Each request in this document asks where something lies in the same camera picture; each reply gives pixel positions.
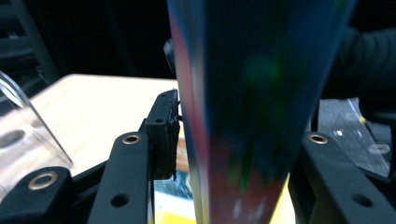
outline metal screw hole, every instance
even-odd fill
[[[19,141],[26,135],[24,130],[15,130],[4,134],[0,137],[0,149],[9,147]]]
[[[122,139],[124,144],[135,144],[140,141],[140,137],[138,135],[129,135]]]
[[[352,196],[352,200],[355,203],[358,203],[364,207],[372,207],[374,205],[373,202],[369,198],[367,198],[366,196],[364,196],[362,194],[354,194]]]
[[[129,202],[129,196],[127,194],[117,194],[111,200],[111,205],[114,207],[123,207]]]
[[[33,122],[32,122],[32,127],[34,127],[34,128],[42,128],[43,127],[43,123],[41,122],[41,120],[39,120],[39,119],[35,119]]]
[[[31,190],[44,189],[55,183],[58,174],[53,171],[47,171],[29,181],[28,188]]]
[[[329,142],[329,140],[327,140],[327,138],[318,135],[318,134],[311,134],[309,135],[309,140],[311,140],[311,142],[317,143],[317,144],[327,144]]]

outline blurry colorful object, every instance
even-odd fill
[[[353,0],[168,0],[198,223],[274,211]]]

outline metal grommet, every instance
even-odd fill
[[[317,144],[327,144],[329,140],[318,134],[309,134],[308,139]]]
[[[38,182],[39,179],[44,178],[44,177],[49,177],[49,180],[47,180],[43,183]],[[58,174],[56,174],[53,171],[47,171],[47,172],[41,173],[40,175],[33,178],[29,182],[28,188],[31,190],[44,189],[46,187],[49,187],[51,184],[55,183],[56,179],[58,179]]]
[[[122,139],[122,142],[124,144],[135,144],[138,143],[139,141],[140,141],[140,136],[136,134],[126,136]]]

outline transparent plastic container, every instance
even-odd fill
[[[21,88],[0,71],[0,202],[27,174],[73,162]]]

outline wooden table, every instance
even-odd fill
[[[70,75],[32,100],[70,154],[72,175],[108,159],[114,140],[135,132],[175,80]]]

